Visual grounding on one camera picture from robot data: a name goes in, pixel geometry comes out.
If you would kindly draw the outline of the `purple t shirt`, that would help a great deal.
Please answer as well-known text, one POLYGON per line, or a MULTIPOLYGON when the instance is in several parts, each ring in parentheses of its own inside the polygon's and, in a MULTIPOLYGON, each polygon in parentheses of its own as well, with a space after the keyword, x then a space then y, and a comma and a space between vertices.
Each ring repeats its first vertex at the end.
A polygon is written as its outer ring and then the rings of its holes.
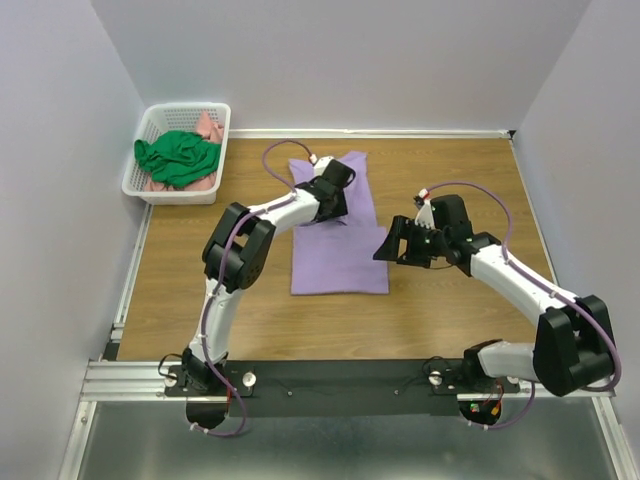
POLYGON ((388 266, 373 259, 387 230, 377 222, 367 154, 351 151, 339 161, 356 173, 345 189, 347 214, 293 230, 293 295, 389 292, 388 266))

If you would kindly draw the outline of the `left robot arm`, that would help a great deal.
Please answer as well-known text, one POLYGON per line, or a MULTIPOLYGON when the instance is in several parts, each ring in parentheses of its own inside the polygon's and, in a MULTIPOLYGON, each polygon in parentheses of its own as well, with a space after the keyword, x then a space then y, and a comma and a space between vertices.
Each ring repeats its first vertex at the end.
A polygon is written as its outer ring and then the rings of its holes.
POLYGON ((231 325, 239 302, 261 275, 274 238, 297 226, 348 213, 344 190, 355 171, 332 157, 313 166, 311 180, 270 202, 246 207, 232 203, 207 242, 202 260, 205 300, 199 324, 182 354, 188 384, 201 395, 226 381, 222 366, 229 353, 231 325))

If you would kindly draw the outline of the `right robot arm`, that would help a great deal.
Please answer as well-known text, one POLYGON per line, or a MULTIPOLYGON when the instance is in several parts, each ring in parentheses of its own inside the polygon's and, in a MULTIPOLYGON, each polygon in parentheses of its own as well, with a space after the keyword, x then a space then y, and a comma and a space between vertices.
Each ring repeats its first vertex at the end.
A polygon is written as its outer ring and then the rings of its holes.
POLYGON ((536 329, 531 344, 494 339, 468 348, 459 370, 467 389, 483 391, 502 377, 539 383, 558 397, 617 385, 621 360, 599 297, 560 288, 512 256, 504 241, 474 232, 460 196, 422 191, 415 200, 417 215, 394 217, 374 259, 428 268, 443 258, 499 293, 536 329))

